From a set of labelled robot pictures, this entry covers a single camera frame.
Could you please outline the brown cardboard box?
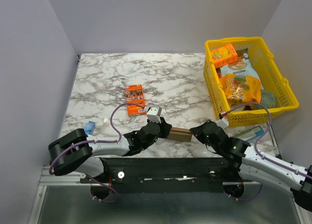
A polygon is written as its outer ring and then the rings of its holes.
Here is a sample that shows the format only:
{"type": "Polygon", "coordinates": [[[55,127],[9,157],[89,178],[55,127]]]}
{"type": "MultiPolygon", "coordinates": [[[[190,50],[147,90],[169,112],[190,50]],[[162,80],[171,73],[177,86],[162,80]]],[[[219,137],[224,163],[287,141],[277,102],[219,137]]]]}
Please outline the brown cardboard box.
{"type": "Polygon", "coordinates": [[[192,133],[188,129],[172,127],[170,129],[168,140],[175,140],[181,142],[190,142],[192,138],[192,133]]]}

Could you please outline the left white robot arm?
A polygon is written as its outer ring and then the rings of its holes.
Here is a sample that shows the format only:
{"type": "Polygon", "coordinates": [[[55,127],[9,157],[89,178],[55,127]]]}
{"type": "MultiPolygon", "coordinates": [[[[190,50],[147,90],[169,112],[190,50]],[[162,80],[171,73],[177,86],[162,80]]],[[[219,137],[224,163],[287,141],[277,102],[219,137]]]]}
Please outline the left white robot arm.
{"type": "Polygon", "coordinates": [[[55,140],[48,146],[51,165],[49,173],[55,176],[71,172],[90,175],[96,182],[102,183],[108,177],[101,156],[133,156],[146,150],[159,138],[167,138],[172,125],[163,117],[160,122],[147,121],[147,125],[138,131],[123,134],[120,139],[87,135],[84,129],[76,129],[55,140]]]}

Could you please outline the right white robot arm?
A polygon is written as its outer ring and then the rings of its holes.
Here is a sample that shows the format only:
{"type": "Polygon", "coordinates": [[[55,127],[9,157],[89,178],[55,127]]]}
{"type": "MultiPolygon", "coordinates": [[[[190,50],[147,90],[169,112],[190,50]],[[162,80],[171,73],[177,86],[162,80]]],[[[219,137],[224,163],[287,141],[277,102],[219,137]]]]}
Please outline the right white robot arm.
{"type": "Polygon", "coordinates": [[[230,181],[239,177],[286,192],[301,208],[312,209],[312,169],[288,163],[257,149],[255,145],[229,137],[220,121],[207,121],[190,129],[202,144],[229,162],[224,175],[230,181]]]}

